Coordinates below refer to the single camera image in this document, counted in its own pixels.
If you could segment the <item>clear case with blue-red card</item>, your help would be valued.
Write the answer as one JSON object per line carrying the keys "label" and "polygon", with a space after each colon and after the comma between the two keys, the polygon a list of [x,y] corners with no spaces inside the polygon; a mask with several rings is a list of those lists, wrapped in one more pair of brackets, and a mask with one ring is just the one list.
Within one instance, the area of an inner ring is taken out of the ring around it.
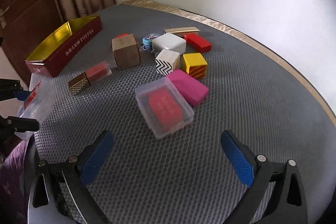
{"label": "clear case with blue-red card", "polygon": [[19,118],[34,119],[41,127],[51,114],[56,93],[46,80],[41,80],[30,92],[17,112]]}

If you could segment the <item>white zigzag patterned block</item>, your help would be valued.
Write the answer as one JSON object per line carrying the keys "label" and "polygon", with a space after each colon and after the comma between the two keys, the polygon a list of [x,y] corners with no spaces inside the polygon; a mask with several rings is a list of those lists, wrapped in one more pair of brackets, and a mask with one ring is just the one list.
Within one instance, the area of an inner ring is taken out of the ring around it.
{"label": "white zigzag patterned block", "polygon": [[175,51],[163,49],[155,58],[155,70],[163,76],[168,76],[179,69],[180,54]]}

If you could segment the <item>pink rectangular block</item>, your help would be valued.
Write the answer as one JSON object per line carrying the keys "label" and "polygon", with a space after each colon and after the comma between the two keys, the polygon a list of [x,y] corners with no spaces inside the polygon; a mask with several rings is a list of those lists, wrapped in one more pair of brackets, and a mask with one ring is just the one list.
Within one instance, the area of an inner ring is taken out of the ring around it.
{"label": "pink rectangular block", "polygon": [[170,73],[167,78],[193,107],[199,106],[209,93],[208,87],[179,69]]}

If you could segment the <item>brown cardboard box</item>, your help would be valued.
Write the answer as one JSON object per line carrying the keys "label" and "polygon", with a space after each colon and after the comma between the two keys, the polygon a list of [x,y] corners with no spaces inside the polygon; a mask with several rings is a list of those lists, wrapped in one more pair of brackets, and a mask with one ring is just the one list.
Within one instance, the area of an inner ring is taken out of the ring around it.
{"label": "brown cardboard box", "polygon": [[133,34],[126,34],[112,39],[112,53],[120,70],[141,64],[139,46]]}

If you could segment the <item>clear case with red insert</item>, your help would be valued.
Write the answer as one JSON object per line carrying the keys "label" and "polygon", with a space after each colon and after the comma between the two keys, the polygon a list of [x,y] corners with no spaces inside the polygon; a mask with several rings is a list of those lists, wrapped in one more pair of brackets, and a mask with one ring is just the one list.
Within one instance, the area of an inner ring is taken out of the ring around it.
{"label": "clear case with red insert", "polygon": [[194,121],[193,108],[168,77],[135,88],[135,99],[148,127],[158,140]]}

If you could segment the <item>beige fabric table edge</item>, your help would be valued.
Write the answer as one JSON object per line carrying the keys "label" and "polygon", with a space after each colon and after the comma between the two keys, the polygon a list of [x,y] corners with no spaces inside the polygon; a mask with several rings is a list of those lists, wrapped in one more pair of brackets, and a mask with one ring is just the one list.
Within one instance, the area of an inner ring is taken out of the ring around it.
{"label": "beige fabric table edge", "polygon": [[123,5],[130,5],[135,7],[141,7],[161,12],[166,12],[168,14],[177,15],[183,18],[187,18],[193,20],[195,22],[207,25],[212,27],[218,31],[221,31],[225,34],[228,34],[241,42],[249,45],[255,50],[261,52],[266,55],[268,58],[272,59],[275,63],[283,67],[287,72],[289,72],[299,83],[301,83],[306,90],[317,100],[317,102],[321,105],[327,116],[330,118],[332,123],[335,123],[335,114],[323,96],[318,92],[318,90],[297,70],[294,66],[292,66],[288,61],[283,59],[274,51],[270,50],[268,47],[259,43],[257,40],[251,38],[250,36],[244,34],[241,31],[238,31],[224,23],[218,22],[216,20],[210,19],[206,16],[198,15],[196,13],[186,11],[174,6],[161,4],[155,1],[150,0],[129,0],[122,2]]}

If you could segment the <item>yellow red striped block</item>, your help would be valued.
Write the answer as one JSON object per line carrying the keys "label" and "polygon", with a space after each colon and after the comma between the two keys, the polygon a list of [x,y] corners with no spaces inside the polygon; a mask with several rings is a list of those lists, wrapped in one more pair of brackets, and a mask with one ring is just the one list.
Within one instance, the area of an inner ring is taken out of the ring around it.
{"label": "yellow red striped block", "polygon": [[181,69],[195,79],[202,79],[206,76],[208,63],[199,52],[185,53],[182,55]]}

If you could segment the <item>red gold toffee tin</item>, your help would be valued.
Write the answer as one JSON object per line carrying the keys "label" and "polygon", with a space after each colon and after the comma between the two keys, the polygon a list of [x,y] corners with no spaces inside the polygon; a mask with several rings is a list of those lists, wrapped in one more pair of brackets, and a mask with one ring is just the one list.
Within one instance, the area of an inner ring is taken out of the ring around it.
{"label": "red gold toffee tin", "polygon": [[71,19],[45,38],[26,58],[31,73],[56,77],[102,30],[100,15]]}

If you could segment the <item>white power adapter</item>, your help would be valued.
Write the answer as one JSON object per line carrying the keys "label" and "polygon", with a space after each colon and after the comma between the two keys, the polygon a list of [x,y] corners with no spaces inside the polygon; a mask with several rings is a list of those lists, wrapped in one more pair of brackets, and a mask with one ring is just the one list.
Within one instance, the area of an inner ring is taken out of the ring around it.
{"label": "white power adapter", "polygon": [[186,52],[186,41],[179,36],[167,33],[153,39],[152,48],[158,51],[171,50],[183,55]]}

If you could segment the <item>grey honeycomb mesh mat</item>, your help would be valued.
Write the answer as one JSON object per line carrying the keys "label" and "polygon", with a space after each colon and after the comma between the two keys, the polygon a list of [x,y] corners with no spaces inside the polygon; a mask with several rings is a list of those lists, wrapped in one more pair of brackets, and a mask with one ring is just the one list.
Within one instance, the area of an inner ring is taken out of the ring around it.
{"label": "grey honeycomb mesh mat", "polygon": [[[54,109],[35,134],[39,156],[63,162],[104,130],[114,146],[88,189],[113,223],[222,223],[245,192],[221,148],[231,129],[256,154],[299,168],[307,215],[315,223],[335,188],[335,125],[317,100],[283,67],[240,40],[177,15],[130,5],[100,12],[102,30],[55,78]],[[135,100],[135,88],[159,78],[155,57],[119,70],[112,39],[137,40],[169,27],[194,26],[212,48],[203,84],[206,99],[189,126],[158,140]],[[68,82],[100,62],[112,74],[78,95]]]}

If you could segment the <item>dark wooden cabinet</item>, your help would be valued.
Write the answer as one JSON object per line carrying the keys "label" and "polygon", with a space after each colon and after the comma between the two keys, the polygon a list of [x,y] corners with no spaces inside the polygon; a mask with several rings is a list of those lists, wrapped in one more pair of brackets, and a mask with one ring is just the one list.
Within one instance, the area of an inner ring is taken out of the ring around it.
{"label": "dark wooden cabinet", "polygon": [[54,30],[62,25],[54,0],[1,0],[3,49],[9,62],[25,84],[31,72],[25,60]]}

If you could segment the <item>red rectangular block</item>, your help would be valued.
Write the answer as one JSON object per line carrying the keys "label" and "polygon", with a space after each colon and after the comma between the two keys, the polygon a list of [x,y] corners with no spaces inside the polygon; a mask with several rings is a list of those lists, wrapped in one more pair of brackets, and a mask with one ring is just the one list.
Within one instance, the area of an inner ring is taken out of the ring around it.
{"label": "red rectangular block", "polygon": [[200,53],[209,52],[212,48],[210,42],[197,34],[186,34],[184,39],[189,46]]}

